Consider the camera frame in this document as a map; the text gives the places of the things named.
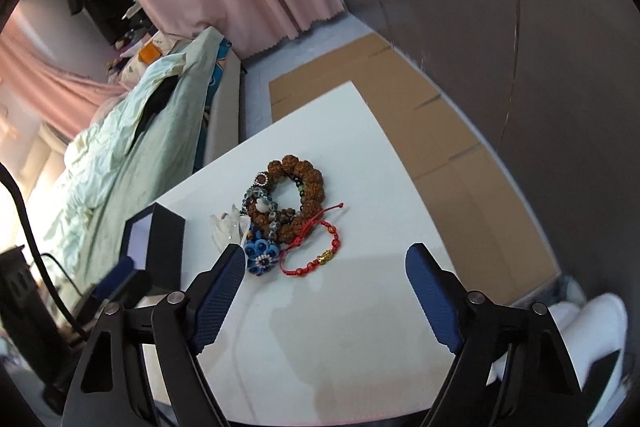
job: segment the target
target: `orange object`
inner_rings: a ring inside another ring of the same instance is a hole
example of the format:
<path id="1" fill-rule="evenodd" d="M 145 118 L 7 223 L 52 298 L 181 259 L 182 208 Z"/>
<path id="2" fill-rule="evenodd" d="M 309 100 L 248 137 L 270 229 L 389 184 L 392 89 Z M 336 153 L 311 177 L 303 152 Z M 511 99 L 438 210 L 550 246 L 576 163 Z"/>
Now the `orange object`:
<path id="1" fill-rule="evenodd" d="M 142 49 L 138 52 L 138 58 L 147 66 L 160 57 L 162 57 L 162 51 L 151 41 L 142 46 Z"/>

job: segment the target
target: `white table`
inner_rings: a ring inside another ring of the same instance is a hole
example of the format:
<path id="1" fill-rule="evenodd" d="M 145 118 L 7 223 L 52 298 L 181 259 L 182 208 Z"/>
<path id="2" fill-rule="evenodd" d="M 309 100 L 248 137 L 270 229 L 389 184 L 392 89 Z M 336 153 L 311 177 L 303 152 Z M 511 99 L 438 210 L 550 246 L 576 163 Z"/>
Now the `white table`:
<path id="1" fill-rule="evenodd" d="M 404 272 L 407 248 L 422 242 L 452 264 L 393 147 L 347 83 L 252 137 L 159 198 L 186 218 L 182 286 L 220 252 L 210 215 L 241 203 L 270 160 L 295 154 L 324 176 L 336 257 L 305 278 L 275 269 L 247 274 L 215 344 L 198 357 L 229 420 L 253 425 L 340 425 L 431 406 L 452 355 L 437 343 Z M 299 205 L 293 184 L 274 194 Z M 330 247 L 316 230 L 287 259 L 305 266 Z M 156 399 L 167 401 L 147 347 Z"/>

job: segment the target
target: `blue rubber pad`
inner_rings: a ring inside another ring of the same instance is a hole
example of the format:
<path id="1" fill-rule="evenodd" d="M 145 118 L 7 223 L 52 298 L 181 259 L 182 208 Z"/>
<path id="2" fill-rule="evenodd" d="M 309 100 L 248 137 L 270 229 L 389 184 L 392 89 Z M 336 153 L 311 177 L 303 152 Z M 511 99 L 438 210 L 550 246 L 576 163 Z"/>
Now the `blue rubber pad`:
<path id="1" fill-rule="evenodd" d="M 457 310 L 415 246 L 407 250 L 404 266 L 436 339 L 449 347 L 452 353 L 458 354 L 463 339 L 458 330 Z"/>
<path id="2" fill-rule="evenodd" d="M 94 288 L 94 297 L 100 300 L 108 299 L 133 270 L 133 259 L 128 256 L 121 257 L 116 266 L 111 268 L 111 271 Z"/>
<path id="3" fill-rule="evenodd" d="M 191 349 L 195 355 L 205 346 L 213 344 L 220 332 L 222 322 L 229 311 L 246 269 L 244 250 L 237 248 L 222 270 L 220 277 L 211 285 L 209 293 L 196 312 L 195 332 L 191 337 Z"/>

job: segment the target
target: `blue bead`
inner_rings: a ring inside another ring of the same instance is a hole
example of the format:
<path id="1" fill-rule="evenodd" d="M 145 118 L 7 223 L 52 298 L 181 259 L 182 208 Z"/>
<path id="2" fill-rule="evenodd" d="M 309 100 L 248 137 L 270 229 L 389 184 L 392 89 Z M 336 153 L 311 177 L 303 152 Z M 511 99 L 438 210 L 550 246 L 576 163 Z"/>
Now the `blue bead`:
<path id="1" fill-rule="evenodd" d="M 255 242 L 255 251 L 257 253 L 264 253 L 269 248 L 269 243 L 267 243 L 264 239 L 258 239 Z"/>

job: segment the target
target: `black cable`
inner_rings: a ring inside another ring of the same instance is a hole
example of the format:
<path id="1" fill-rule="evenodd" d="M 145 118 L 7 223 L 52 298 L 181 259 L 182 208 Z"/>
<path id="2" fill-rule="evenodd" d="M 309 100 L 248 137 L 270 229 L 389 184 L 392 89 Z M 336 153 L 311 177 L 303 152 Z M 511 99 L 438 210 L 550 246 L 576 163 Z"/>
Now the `black cable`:
<path id="1" fill-rule="evenodd" d="M 42 257 L 40 256 L 40 250 L 36 245 L 35 237 L 33 237 L 33 231 L 31 230 L 31 225 L 29 223 L 29 216 L 27 215 L 27 207 L 24 204 L 24 200 L 22 199 L 22 193 L 20 192 L 20 187 L 15 182 L 14 177 L 11 173 L 6 169 L 6 167 L 0 162 L 0 181 L 2 185 L 6 187 L 6 189 L 11 194 L 12 199 L 14 200 L 15 208 L 18 211 L 18 218 L 20 219 L 20 224 L 22 226 L 22 230 L 24 231 L 24 237 L 27 240 L 27 245 L 29 245 L 29 249 L 31 250 L 31 255 L 33 255 L 33 262 L 38 267 L 38 271 L 40 272 L 40 276 L 42 277 L 42 282 L 47 287 L 53 302 L 56 303 L 56 306 L 62 313 L 63 317 L 66 318 L 67 322 L 71 325 L 73 330 L 80 336 L 80 338 L 84 341 L 89 340 L 89 334 L 82 329 L 81 324 L 76 320 L 76 318 L 71 314 L 71 312 L 65 306 L 65 303 L 60 298 L 56 287 L 49 277 L 49 273 L 47 272 L 47 267 L 44 266 L 44 262 L 42 261 Z"/>
<path id="2" fill-rule="evenodd" d="M 76 286 L 76 283 L 74 283 L 74 280 L 71 279 L 71 277 L 69 277 L 69 274 L 66 272 L 66 270 L 62 267 L 62 264 L 60 264 L 60 262 L 55 257 L 53 257 L 50 253 L 46 253 L 46 252 L 41 253 L 40 257 L 48 257 L 50 260 L 56 263 L 58 265 L 58 268 L 62 270 L 62 273 L 65 274 L 66 279 L 71 283 L 71 286 L 74 287 L 74 290 L 76 290 L 78 295 L 82 297 L 82 292 L 78 289 L 78 286 Z"/>

